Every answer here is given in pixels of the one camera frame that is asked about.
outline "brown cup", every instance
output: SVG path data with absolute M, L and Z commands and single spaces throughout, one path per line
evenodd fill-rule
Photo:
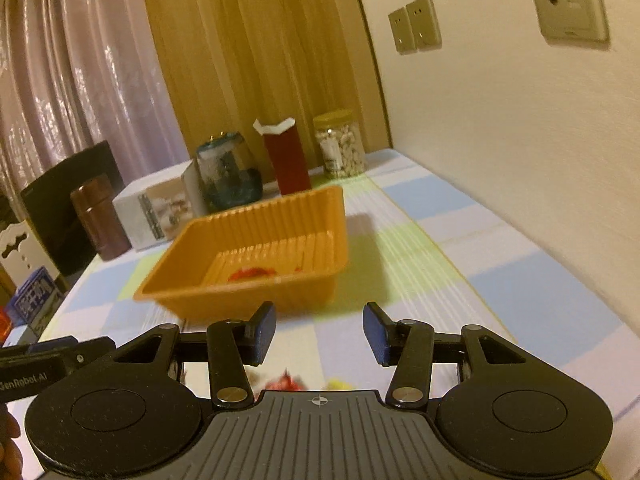
M 131 248 L 111 202 L 113 198 L 113 188 L 105 174 L 88 180 L 71 192 L 76 214 L 104 261 L 113 260 Z

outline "crosshair mark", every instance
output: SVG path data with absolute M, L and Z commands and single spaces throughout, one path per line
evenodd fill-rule
M 312 402 L 316 406 L 320 407 L 320 406 L 324 406 L 326 403 L 331 401 L 326 397 L 323 397 L 322 395 L 318 395 L 317 397 L 314 397 L 313 399 L 311 399 L 309 402 Z

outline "blue box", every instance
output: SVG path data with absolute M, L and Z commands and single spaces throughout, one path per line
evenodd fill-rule
M 14 326 L 29 325 L 40 337 L 64 299 L 47 269 L 40 267 L 15 291 L 4 310 Z

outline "cardboard box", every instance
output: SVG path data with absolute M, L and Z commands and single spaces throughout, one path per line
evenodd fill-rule
M 173 240 L 191 219 L 209 214 L 192 160 L 134 180 L 113 206 L 136 250 Z

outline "circular pad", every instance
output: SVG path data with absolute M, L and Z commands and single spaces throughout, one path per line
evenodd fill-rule
M 500 476 L 562 476 L 595 466 L 612 430 L 606 404 L 552 368 L 521 367 L 487 365 L 449 390 L 436 412 L 444 439 Z
M 138 394 L 107 388 L 76 400 L 71 407 L 71 416 L 86 430 L 117 431 L 135 424 L 145 411 L 145 399 Z
M 75 478 L 137 476 L 189 445 L 202 420 L 197 398 L 168 375 L 140 380 L 138 366 L 79 381 L 71 375 L 34 399 L 25 428 L 47 469 Z
M 512 430 L 543 433 L 560 426 L 566 419 L 564 404 L 553 395 L 518 390 L 494 400 L 494 415 Z

